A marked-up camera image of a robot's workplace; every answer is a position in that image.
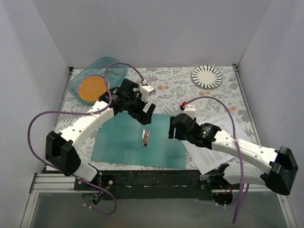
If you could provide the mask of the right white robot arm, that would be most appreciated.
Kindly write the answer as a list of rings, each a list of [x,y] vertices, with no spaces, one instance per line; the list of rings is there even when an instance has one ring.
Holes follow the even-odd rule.
[[[240,168],[238,164],[224,163],[216,171],[201,175],[200,182],[207,189],[225,189],[244,183],[266,186],[285,196],[291,192],[298,165],[287,147],[278,150],[235,140],[220,127],[210,123],[198,124],[196,118],[187,114],[170,117],[168,138],[232,155],[243,164]]]

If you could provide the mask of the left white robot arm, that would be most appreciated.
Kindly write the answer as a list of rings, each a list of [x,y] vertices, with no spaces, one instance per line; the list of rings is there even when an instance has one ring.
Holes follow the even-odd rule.
[[[96,190],[101,184],[101,173],[97,168],[81,161],[77,151],[83,142],[105,122],[121,112],[127,112],[140,124],[152,122],[155,104],[147,111],[144,107],[155,89],[150,85],[139,85],[124,79],[119,87],[107,90],[91,109],[77,121],[59,133],[50,132],[46,138],[46,160],[65,176],[85,180],[85,185]]]

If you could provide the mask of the teal plastic folder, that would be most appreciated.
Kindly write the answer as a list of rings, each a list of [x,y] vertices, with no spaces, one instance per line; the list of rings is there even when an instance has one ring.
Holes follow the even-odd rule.
[[[98,129],[91,161],[160,168],[186,168],[186,149],[181,141],[169,139],[170,116],[153,114],[152,122],[140,124],[123,112]],[[148,146],[142,146],[143,130],[149,129]]]

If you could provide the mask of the printed paper sheet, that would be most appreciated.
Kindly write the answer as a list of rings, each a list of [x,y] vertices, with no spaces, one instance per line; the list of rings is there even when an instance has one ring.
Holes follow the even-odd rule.
[[[203,122],[219,126],[227,133],[233,133],[232,123],[227,114],[221,114]],[[236,161],[234,156],[223,152],[200,148],[188,141],[182,141],[182,144],[185,147],[188,156],[191,157],[191,161],[187,161],[186,166],[190,168],[195,167],[201,174],[206,174],[207,172],[218,168],[223,163]]]

